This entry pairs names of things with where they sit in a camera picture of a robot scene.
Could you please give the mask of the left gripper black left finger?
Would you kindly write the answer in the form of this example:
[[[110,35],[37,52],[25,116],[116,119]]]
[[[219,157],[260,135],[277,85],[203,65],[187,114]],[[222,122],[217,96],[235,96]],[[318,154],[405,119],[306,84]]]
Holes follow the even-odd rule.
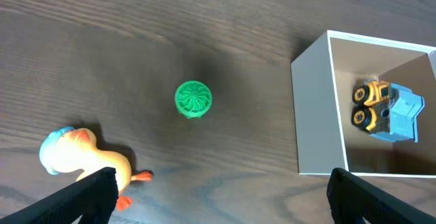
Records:
[[[48,197],[1,219],[1,224],[107,224],[116,207],[116,170],[104,167]]]

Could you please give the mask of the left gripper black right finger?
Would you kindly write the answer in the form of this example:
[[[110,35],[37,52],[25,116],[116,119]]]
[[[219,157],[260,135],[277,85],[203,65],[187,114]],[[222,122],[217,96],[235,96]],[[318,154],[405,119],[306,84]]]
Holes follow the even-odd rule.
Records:
[[[435,217],[410,206],[343,168],[333,169],[326,195],[336,224],[435,224]]]

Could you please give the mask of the yellow rubber duck blue hat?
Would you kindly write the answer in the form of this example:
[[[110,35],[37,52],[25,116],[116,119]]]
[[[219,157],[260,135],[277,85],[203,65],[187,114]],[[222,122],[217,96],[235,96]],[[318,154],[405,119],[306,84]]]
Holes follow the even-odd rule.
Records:
[[[51,132],[40,146],[40,162],[51,175],[82,170],[77,181],[104,167],[115,169],[118,189],[116,209],[123,211],[131,206],[133,199],[123,195],[132,181],[151,181],[150,172],[132,173],[127,157],[111,150],[97,147],[95,134],[87,128],[64,127]]]

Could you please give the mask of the yellow blue toy truck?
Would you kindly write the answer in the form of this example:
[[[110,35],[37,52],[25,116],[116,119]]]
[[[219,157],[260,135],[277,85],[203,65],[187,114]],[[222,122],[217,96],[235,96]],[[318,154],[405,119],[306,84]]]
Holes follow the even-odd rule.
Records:
[[[423,97],[400,84],[369,80],[354,89],[352,125],[388,142],[418,141],[418,116]]]

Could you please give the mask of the white cardboard box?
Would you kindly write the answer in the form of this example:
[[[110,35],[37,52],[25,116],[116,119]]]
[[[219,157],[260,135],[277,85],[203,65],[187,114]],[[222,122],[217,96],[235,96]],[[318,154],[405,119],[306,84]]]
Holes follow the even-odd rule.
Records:
[[[435,48],[329,30],[291,64],[298,171],[435,177]],[[379,78],[423,96],[418,141],[385,142],[351,124],[352,89]]]

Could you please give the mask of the green spinning top toy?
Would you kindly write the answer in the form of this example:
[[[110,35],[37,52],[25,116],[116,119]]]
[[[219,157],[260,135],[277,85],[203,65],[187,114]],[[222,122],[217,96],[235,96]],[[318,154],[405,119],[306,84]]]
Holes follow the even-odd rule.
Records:
[[[200,118],[211,108],[211,90],[202,82],[191,80],[182,83],[174,95],[176,109],[187,118]]]

